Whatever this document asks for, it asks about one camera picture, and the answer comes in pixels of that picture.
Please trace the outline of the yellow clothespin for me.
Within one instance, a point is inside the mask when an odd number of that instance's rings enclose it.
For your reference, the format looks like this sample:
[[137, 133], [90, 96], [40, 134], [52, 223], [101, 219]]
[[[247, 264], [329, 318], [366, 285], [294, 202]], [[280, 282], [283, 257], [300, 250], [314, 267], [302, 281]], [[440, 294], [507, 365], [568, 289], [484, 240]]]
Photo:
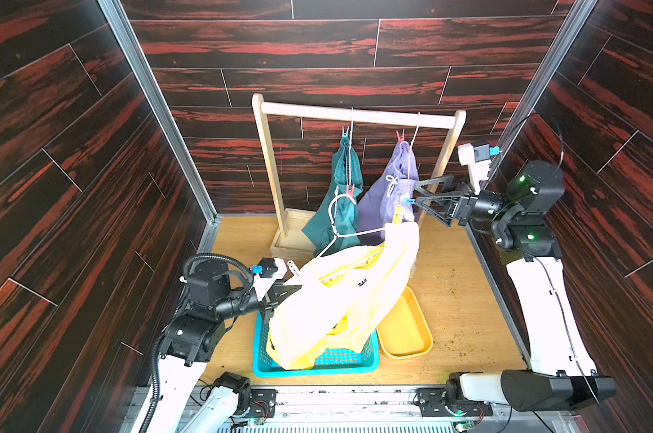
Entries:
[[403, 216], [404, 216], [403, 206], [402, 205], [397, 205], [396, 209], [395, 209], [395, 212], [394, 212], [393, 219], [392, 219], [393, 225], [401, 224], [402, 221], [403, 221]]

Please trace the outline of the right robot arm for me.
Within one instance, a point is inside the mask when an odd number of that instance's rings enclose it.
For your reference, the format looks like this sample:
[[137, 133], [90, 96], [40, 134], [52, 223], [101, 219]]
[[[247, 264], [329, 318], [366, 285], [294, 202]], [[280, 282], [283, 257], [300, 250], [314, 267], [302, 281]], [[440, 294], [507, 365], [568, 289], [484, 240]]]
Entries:
[[412, 204], [446, 226], [490, 223], [506, 260], [529, 338], [525, 370], [453, 373], [445, 403], [499, 403], [514, 411], [572, 411], [613, 397], [615, 381], [601, 375], [583, 344], [564, 285], [562, 250], [547, 212], [564, 194], [564, 173], [550, 162], [528, 162], [505, 191], [474, 191], [452, 176], [416, 183]]

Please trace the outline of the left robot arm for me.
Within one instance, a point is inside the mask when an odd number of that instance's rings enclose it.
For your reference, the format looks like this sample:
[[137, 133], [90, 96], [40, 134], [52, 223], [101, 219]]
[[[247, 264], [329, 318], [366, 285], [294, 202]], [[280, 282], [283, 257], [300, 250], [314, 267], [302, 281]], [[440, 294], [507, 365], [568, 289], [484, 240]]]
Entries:
[[279, 305], [301, 289], [299, 276], [285, 276], [294, 269], [278, 258], [247, 267], [213, 253], [185, 261], [181, 303], [151, 349], [151, 386], [133, 431], [212, 432], [252, 408], [250, 380], [223, 373], [190, 422], [180, 423], [218, 344], [237, 319], [256, 313], [269, 322]]

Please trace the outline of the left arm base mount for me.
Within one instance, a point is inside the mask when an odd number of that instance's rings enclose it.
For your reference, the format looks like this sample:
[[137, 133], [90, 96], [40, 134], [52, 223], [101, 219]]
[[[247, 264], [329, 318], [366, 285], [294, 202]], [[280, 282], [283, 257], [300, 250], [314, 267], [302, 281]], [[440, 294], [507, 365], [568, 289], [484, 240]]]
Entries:
[[270, 419], [276, 411], [278, 391], [273, 388], [247, 388], [241, 391], [214, 387], [200, 410], [202, 415], [220, 419]]

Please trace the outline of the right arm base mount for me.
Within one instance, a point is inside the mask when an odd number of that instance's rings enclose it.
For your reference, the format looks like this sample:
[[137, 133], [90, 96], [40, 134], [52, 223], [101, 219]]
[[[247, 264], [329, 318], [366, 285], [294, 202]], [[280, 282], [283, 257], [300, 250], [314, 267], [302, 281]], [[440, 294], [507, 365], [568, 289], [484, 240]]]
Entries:
[[449, 397], [445, 388], [418, 388], [412, 402], [424, 418], [480, 419], [493, 415], [488, 404]]

